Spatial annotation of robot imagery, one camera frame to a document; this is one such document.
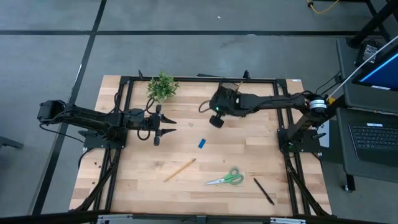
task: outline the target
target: potted plant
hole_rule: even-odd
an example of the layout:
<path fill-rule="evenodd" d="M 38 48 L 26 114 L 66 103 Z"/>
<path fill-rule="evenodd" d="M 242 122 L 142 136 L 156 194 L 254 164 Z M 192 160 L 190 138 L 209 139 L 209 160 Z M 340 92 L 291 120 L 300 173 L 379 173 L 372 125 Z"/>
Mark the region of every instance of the potted plant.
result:
<path fill-rule="evenodd" d="M 162 103 L 167 98 L 174 96 L 178 87 L 180 86 L 178 82 L 174 81 L 173 77 L 160 72 L 159 79 L 152 78 L 148 84 L 148 98 L 153 98 L 156 102 Z"/>

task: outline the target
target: wooden tabletop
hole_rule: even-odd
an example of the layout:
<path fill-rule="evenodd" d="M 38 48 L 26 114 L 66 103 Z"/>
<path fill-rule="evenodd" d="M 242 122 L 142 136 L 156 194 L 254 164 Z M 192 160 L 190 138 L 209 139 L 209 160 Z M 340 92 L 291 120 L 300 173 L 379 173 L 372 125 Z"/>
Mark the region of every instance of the wooden tabletop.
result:
<path fill-rule="evenodd" d="M 107 112 L 114 106 L 120 76 L 103 78 L 95 110 Z M 303 90 L 300 80 L 287 80 L 290 93 Z M 129 131 L 122 150 L 114 188 L 112 212 L 290 216 L 292 209 L 284 158 L 279 152 L 276 110 L 262 110 L 246 118 L 225 117 L 221 129 L 214 128 L 209 118 L 214 112 L 199 113 L 198 106 L 209 100 L 218 84 L 181 82 L 177 94 L 162 104 L 163 114 L 177 124 L 161 124 L 161 128 L 177 128 L 153 145 L 152 137 L 141 141 L 136 131 Z M 130 108 L 145 108 L 147 82 L 134 82 Z M 240 92 L 261 96 L 273 95 L 271 84 L 243 83 Z M 294 120 L 301 113 L 293 110 Z M 198 147 L 206 140 L 202 149 Z M 82 160 L 70 208 L 76 208 L 98 182 L 104 149 L 95 149 Z M 196 158 L 186 169 L 163 182 L 181 166 Z M 305 183 L 318 203 L 330 211 L 329 199 L 318 160 L 301 153 Z M 205 185 L 238 167 L 245 180 L 239 185 Z M 275 202 L 271 205 L 253 181 L 255 177 Z M 105 185 L 100 208 L 104 207 L 108 186 Z M 296 186 L 299 210 L 303 213 Z"/>

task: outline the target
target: green scissors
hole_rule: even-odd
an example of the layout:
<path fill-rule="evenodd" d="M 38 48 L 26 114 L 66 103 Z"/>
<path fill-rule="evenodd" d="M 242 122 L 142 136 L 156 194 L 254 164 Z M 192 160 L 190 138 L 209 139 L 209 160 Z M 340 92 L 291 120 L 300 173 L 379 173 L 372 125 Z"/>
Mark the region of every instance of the green scissors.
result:
<path fill-rule="evenodd" d="M 237 184 L 240 184 L 243 180 L 244 180 L 244 177 L 242 174 L 239 173 L 238 168 L 233 167 L 229 171 L 228 175 L 226 175 L 225 177 L 223 177 L 221 179 L 212 180 L 210 182 L 207 182 L 206 185 L 222 184 L 222 183 L 229 183 L 232 185 L 237 185 Z"/>

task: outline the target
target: blue block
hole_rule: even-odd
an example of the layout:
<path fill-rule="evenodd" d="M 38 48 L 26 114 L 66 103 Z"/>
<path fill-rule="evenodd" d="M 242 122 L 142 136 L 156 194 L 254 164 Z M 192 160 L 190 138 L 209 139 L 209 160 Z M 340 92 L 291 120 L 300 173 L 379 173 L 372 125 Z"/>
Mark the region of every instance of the blue block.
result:
<path fill-rule="evenodd" d="M 202 139 L 199 143 L 199 148 L 203 148 L 203 145 L 205 144 L 206 140 Z"/>

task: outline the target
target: black pen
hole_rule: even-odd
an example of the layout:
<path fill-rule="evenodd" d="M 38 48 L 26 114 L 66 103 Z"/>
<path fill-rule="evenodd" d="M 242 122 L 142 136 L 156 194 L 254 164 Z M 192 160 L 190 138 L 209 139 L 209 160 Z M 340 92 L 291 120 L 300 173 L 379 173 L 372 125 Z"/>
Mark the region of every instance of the black pen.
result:
<path fill-rule="evenodd" d="M 261 187 L 260 183 L 256 180 L 256 178 L 253 178 L 255 183 L 257 184 L 257 186 L 259 186 L 259 188 L 261 189 L 262 193 L 264 193 L 264 195 L 267 197 L 269 203 L 274 204 L 274 202 L 272 201 L 272 199 L 270 198 L 270 196 L 267 194 L 267 192 Z"/>

